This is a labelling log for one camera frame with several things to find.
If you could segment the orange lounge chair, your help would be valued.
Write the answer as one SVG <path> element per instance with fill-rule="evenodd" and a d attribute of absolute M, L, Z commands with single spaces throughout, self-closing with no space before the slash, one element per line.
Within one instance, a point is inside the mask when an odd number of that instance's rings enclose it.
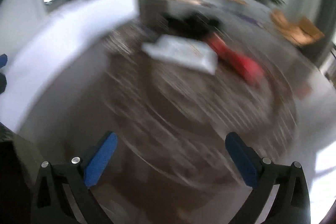
<path fill-rule="evenodd" d="M 287 20 L 279 9 L 273 9 L 270 19 L 276 30 L 292 44 L 303 47 L 317 42 L 325 35 L 307 17 L 303 16 L 297 23 Z"/>

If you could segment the white plastic packet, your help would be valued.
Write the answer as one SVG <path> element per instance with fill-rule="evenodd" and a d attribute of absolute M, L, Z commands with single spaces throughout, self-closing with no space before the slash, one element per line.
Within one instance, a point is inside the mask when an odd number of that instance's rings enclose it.
<path fill-rule="evenodd" d="M 180 36 L 161 35 L 155 43 L 142 43 L 142 50 L 152 59 L 215 74 L 217 54 L 204 42 Z"/>

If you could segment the white storage box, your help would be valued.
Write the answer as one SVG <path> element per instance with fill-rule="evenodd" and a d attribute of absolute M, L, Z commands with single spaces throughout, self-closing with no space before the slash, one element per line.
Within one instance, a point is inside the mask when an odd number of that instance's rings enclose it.
<path fill-rule="evenodd" d="M 59 73 L 100 36 L 138 15 L 138 0 L 74 0 L 56 11 L 5 70 L 1 123 L 18 132 Z"/>

